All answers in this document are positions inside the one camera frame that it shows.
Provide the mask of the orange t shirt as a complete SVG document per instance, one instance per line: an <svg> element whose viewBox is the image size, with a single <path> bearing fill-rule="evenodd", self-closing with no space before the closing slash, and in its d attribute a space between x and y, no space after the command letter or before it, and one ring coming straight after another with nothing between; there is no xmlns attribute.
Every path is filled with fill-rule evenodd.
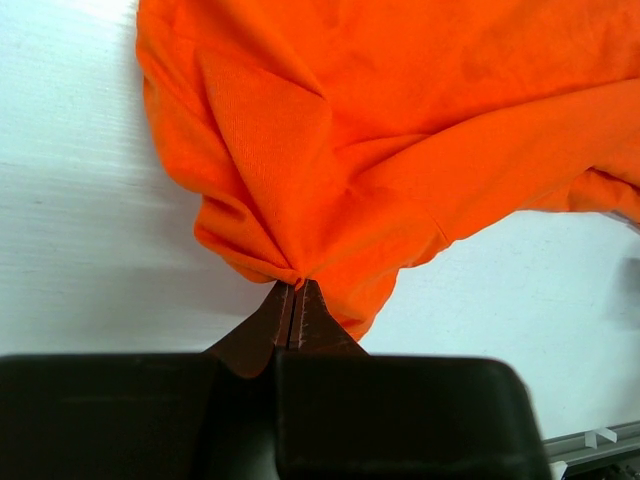
<svg viewBox="0 0 640 480"><path fill-rule="evenodd" d="M355 338L513 212L639 218L635 1L143 1L135 52L196 239Z"/></svg>

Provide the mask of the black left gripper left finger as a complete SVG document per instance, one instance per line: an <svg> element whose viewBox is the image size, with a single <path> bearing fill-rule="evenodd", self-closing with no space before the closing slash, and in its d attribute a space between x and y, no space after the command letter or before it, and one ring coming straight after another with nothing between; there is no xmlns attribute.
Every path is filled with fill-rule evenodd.
<svg viewBox="0 0 640 480"><path fill-rule="evenodd" d="M290 287L200 353L1 360L5 479L274 479Z"/></svg>

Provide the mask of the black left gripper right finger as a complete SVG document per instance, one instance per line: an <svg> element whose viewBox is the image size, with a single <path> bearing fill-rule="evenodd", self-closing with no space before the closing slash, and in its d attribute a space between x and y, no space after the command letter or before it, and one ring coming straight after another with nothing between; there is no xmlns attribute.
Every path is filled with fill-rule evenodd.
<svg viewBox="0 0 640 480"><path fill-rule="evenodd" d="M295 293L275 360L283 479L546 479L528 392L507 364L366 353L318 284Z"/></svg>

